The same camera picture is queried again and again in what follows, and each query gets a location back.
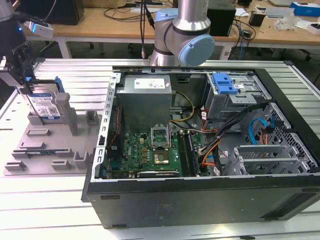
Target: green motherboard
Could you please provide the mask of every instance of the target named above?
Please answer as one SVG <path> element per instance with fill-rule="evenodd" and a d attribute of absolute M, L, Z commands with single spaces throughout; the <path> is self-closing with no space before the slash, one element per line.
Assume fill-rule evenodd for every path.
<path fill-rule="evenodd" d="M 124 153 L 120 160 L 109 159 L 107 171 L 116 174 L 112 178 L 121 178 L 123 173 L 143 171 L 172 171 L 178 172 L 183 177 L 183 160 L 179 152 L 178 133 L 171 133 L 170 143 L 167 150 L 158 147 L 153 149 L 151 133 L 126 133 L 124 139 Z M 166 136 L 155 134 L 153 142 L 165 142 Z M 191 135 L 194 151 L 202 147 L 200 136 Z"/>

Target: slotted aluminum surface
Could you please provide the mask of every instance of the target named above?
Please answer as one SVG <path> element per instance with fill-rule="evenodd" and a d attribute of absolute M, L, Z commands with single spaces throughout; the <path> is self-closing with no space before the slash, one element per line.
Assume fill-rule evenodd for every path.
<path fill-rule="evenodd" d="M 146 61 L 126 59 L 47 59 L 37 68 L 36 75 L 39 79 L 59 76 L 71 95 L 71 106 L 77 113 L 84 113 L 88 108 L 104 109 L 111 66 L 146 65 Z M 287 97 L 313 129 L 320 128 L 320 115 L 315 112 L 320 107 L 319 94 L 293 67 L 280 61 L 208 61 L 204 65 L 230 69 L 265 68 L 278 84 L 288 83 L 280 85 Z M 23 98 L 15 93 L 0 111 L 0 166 L 8 161 L 28 124 L 28 109 Z M 112 240 L 231 240 L 240 239 L 239 236 L 264 240 L 320 238 L 320 227 L 314 224 L 320 220 L 320 203 L 288 221 L 105 230 L 92 206 L 80 201 L 84 180 L 84 176 L 0 176 L 0 239 L 65 238 L 62 236 L 79 240 L 101 236 Z"/>

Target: open computer chassis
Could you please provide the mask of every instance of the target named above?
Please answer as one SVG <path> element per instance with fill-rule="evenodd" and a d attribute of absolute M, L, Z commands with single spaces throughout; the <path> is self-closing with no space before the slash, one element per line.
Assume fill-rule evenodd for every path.
<path fill-rule="evenodd" d="M 320 140 L 267 71 L 212 67 L 200 72 L 197 68 L 163 71 L 163 68 L 114 68 L 92 170 L 88 171 L 85 186 L 104 228 L 288 220 L 319 199 Z M 219 71 L 227 74 L 239 98 L 219 93 L 221 89 L 213 80 L 213 73 Z M 208 109 L 205 124 L 201 115 L 189 121 L 189 126 L 196 129 L 203 124 L 213 131 L 249 106 L 261 101 L 268 104 L 249 111 L 232 126 L 218 146 L 219 159 L 216 155 L 214 159 L 207 158 L 207 163 L 215 162 L 215 166 L 204 167 L 198 152 L 214 133 L 188 131 L 171 123 L 156 125 L 150 131 L 134 130 L 143 126 L 146 119 L 134 125 L 128 116 L 140 116 L 148 109 L 138 102 L 134 112 L 130 112 L 132 106 L 126 108 L 123 104 L 128 101 L 124 94 L 129 94 L 126 81 L 132 77 L 163 78 L 168 88 L 164 96 L 172 95 L 172 103 L 167 107 L 174 119 L 179 119 L 187 108 L 181 118 L 191 114 L 189 102 L 179 98 L 175 91 L 184 91 L 196 109 L 202 106 Z M 163 111 L 160 102 L 154 106 Z M 254 118 L 279 123 L 262 140 L 265 144 L 260 143 L 264 128 L 260 121 L 253 124 L 258 143 L 254 145 L 249 137 L 248 126 Z M 156 131 L 163 131 L 164 135 L 156 136 Z"/>

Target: table leg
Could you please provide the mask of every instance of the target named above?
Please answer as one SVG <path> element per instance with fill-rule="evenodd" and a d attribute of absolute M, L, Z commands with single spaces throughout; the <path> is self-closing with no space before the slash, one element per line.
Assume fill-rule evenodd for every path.
<path fill-rule="evenodd" d="M 66 38 L 65 37 L 59 37 L 57 39 L 57 42 L 59 44 L 59 48 L 60 48 L 62 57 L 64 59 L 72 59 L 72 55 L 71 55 L 71 52 L 70 52 L 69 44 L 66 41 Z"/>
<path fill-rule="evenodd" d="M 103 42 L 98 42 L 98 45 L 99 45 L 100 55 L 105 54 L 104 43 Z"/>
<path fill-rule="evenodd" d="M 228 45 L 228 44 L 224 45 L 222 47 L 222 51 L 221 51 L 219 60 L 228 60 L 230 53 L 231 53 L 231 50 L 232 50 L 232 47 L 233 47 L 233 45 Z"/>
<path fill-rule="evenodd" d="M 273 54 L 272 54 L 272 58 L 273 59 L 278 59 L 280 58 L 282 52 L 283 52 L 283 48 L 275 48 L 274 51 L 273 51 Z"/>

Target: motherboard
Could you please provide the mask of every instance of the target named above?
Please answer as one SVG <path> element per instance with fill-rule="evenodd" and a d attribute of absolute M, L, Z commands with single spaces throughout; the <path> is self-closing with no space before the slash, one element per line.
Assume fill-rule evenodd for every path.
<path fill-rule="evenodd" d="M 155 148 L 155 144 L 166 140 L 168 148 Z M 108 178 L 196 176 L 199 172 L 196 153 L 201 147 L 198 133 L 126 133 L 123 156 L 107 161 Z"/>

